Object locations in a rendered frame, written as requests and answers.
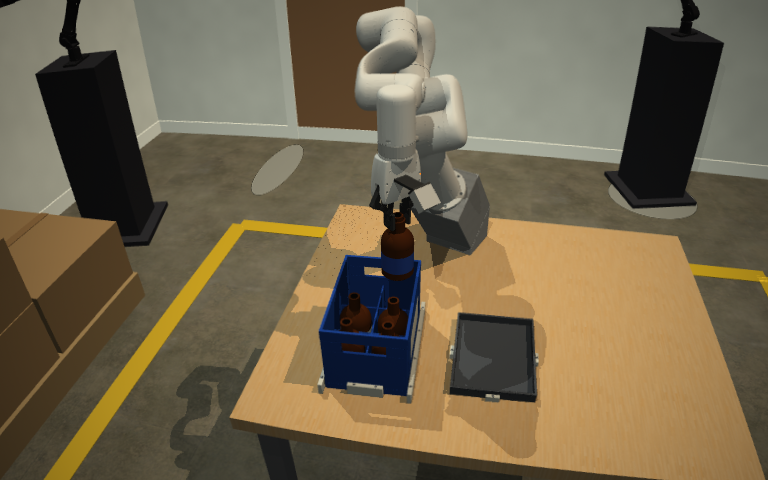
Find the blue crate with cross dividers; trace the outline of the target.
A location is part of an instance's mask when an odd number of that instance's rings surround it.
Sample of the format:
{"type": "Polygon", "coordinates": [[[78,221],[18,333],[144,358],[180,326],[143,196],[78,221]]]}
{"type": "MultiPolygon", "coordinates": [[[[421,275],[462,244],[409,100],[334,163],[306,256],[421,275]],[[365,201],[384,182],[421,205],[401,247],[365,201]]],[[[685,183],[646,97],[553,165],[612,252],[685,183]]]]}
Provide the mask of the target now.
{"type": "Polygon", "coordinates": [[[413,356],[420,315],[421,260],[414,260],[413,275],[402,281],[365,275],[364,267],[381,268],[381,257],[345,255],[319,328],[325,386],[347,390],[347,382],[379,385],[383,394],[407,396],[410,349],[413,356]],[[360,304],[371,313],[371,333],[337,330],[353,292],[360,294],[360,304]],[[378,335],[378,318],[390,297],[399,298],[399,308],[409,317],[405,336],[378,335]],[[341,343],[365,345],[365,353],[342,351],[341,343]],[[372,354],[372,346],[386,347],[386,355],[372,354]]]}

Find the brown glass bottle with blue label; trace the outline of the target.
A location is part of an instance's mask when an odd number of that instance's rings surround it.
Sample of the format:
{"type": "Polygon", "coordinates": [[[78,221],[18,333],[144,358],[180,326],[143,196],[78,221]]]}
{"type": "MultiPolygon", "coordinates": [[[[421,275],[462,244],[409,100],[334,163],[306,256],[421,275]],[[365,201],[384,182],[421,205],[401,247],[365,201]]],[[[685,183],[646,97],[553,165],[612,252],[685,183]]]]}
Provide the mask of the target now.
{"type": "Polygon", "coordinates": [[[394,212],[395,231],[386,229],[381,237],[381,272],[393,281],[402,281],[414,272],[414,237],[405,227],[405,217],[394,212]]]}

